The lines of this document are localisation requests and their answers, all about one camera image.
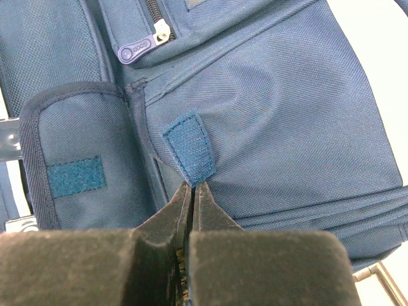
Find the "navy blue student backpack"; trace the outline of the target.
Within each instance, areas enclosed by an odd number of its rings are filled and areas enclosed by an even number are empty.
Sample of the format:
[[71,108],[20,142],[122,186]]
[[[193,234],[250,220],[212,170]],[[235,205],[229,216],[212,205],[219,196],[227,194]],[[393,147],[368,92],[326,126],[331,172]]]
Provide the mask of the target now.
[[407,241],[406,1],[2,1],[8,143],[44,230],[206,182],[243,229]]

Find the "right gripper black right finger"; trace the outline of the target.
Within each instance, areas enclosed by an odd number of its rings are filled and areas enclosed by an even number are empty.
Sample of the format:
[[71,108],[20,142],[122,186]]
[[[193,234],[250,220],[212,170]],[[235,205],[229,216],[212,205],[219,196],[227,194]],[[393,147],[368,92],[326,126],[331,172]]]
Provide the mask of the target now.
[[193,305],[359,305],[353,269],[327,231],[246,231],[195,189],[189,235]]

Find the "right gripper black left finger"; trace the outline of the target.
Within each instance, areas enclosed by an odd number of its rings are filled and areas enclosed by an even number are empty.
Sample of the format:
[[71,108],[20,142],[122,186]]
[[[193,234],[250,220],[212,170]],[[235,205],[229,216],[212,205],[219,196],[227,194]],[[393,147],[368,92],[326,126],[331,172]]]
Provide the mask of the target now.
[[184,305],[191,200],[182,184],[132,229],[3,233],[1,304]]

